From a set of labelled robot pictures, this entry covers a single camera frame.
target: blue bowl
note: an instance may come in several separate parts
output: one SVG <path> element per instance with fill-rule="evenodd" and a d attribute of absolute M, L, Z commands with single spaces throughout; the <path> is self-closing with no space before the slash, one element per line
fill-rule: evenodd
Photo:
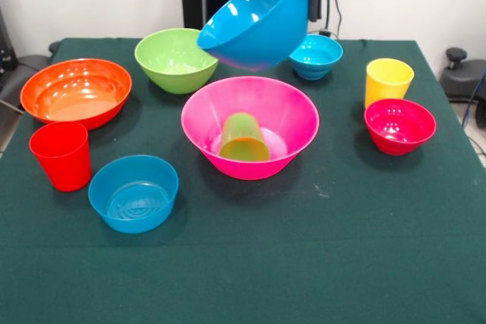
<path fill-rule="evenodd" d="M 236 68 L 278 64 L 307 33 L 308 0 L 230 0 L 207 22 L 197 45 Z"/>
<path fill-rule="evenodd" d="M 111 228 L 122 233 L 141 233 L 167 219 L 178 186 L 177 172 L 163 159 L 127 156 L 96 173 L 88 197 L 93 209 Z"/>
<path fill-rule="evenodd" d="M 290 55 L 295 72 L 306 80 L 318 80 L 326 75 L 342 56 L 342 47 L 334 39 L 308 34 L 304 42 Z"/>

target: pink bowl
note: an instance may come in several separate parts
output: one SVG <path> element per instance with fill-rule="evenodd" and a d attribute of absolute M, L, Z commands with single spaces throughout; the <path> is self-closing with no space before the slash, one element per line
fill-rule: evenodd
<path fill-rule="evenodd" d="M 382 99 L 366 108 L 364 121 L 378 149 L 404 155 L 427 142 L 435 133 L 434 116 L 422 105 L 405 99 Z"/>
<path fill-rule="evenodd" d="M 243 162 L 219 156 L 222 126 L 236 112 L 260 123 L 270 160 Z M 188 139 L 223 174 L 242 180 L 268 178 L 282 170 L 316 137 L 319 114 L 300 90 L 258 76 L 230 77 L 211 83 L 189 98 L 182 109 Z"/>

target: cup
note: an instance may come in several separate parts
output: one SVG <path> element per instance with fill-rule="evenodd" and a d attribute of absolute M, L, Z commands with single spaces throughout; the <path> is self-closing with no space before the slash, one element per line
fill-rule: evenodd
<path fill-rule="evenodd" d="M 47 124 L 32 135 L 29 147 L 55 189 L 74 191 L 90 181 L 88 131 L 82 124 Z"/>
<path fill-rule="evenodd" d="M 230 115 L 222 128 L 221 157 L 238 161 L 268 161 L 270 151 L 253 115 Z"/>
<path fill-rule="evenodd" d="M 414 77 L 413 69 L 393 58 L 377 58 L 366 67 L 364 107 L 382 99 L 403 99 Z"/>

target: green tablecloth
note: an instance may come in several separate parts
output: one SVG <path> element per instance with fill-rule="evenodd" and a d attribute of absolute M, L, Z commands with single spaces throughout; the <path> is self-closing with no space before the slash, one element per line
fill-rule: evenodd
<path fill-rule="evenodd" d="M 175 211 L 154 231 L 110 230 L 87 188 L 52 189 L 22 117 L 0 160 L 1 323 L 474 323 L 486 320 L 486 180 L 415 42 L 343 41 L 325 80 L 287 61 L 265 72 L 319 109 L 315 141 L 263 181 L 220 174 L 185 138 L 187 96 L 153 85 L 136 39 L 66 39 L 54 61 L 107 58 L 133 77 L 131 96 L 90 132 L 93 170 L 146 153 L 179 173 Z M 436 116 L 435 137 L 391 157 L 362 121 L 365 65 L 399 58 L 408 97 Z M 243 74 L 220 65 L 212 80 Z"/>

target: red cup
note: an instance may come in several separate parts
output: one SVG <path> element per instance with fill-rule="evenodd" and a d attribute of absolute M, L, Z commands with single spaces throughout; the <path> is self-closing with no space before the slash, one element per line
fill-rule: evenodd
<path fill-rule="evenodd" d="M 32 135 L 29 147 L 57 190 L 79 190 L 90 182 L 88 131 L 82 124 L 74 121 L 47 124 Z"/>

